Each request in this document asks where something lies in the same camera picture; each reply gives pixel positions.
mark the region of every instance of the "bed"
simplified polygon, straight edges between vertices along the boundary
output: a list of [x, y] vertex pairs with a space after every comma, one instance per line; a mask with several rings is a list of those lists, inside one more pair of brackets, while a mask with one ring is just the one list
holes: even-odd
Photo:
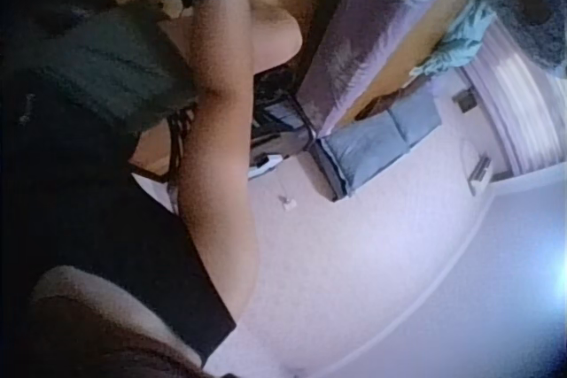
[[[468, 0], [340, 0], [299, 85], [335, 192], [351, 196], [441, 121], [428, 84], [402, 94]], [[393, 99], [386, 107], [378, 100]]]
[[466, 0], [341, 0], [297, 98], [318, 136], [403, 86]]

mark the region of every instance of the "small object on floor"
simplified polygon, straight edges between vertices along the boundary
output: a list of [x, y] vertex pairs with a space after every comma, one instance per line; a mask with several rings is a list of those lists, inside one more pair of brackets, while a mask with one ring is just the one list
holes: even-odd
[[283, 209], [287, 212], [294, 210], [298, 206], [297, 201], [293, 198], [280, 197], [280, 201], [282, 201]]

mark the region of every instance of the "purple bedsheet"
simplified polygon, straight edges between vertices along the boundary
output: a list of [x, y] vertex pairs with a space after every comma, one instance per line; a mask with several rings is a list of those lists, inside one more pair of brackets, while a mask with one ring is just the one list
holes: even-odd
[[435, 0], [342, 0], [298, 92], [328, 135]]

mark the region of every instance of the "blue pillow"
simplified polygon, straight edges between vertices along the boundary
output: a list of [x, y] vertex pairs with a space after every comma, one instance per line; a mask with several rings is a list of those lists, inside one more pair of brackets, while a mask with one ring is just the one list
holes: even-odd
[[422, 86], [413, 95], [400, 99], [388, 112], [401, 137], [410, 147], [414, 147], [441, 124], [429, 85]]
[[409, 151], [388, 112], [340, 128], [321, 143], [348, 195]]

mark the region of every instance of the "black shirt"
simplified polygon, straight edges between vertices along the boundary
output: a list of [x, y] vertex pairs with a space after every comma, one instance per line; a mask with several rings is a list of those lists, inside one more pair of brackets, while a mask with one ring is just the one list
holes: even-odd
[[4, 342], [42, 274], [74, 266], [138, 298], [205, 362], [235, 323], [183, 223], [134, 181], [136, 137], [69, 90], [38, 72], [3, 82]]

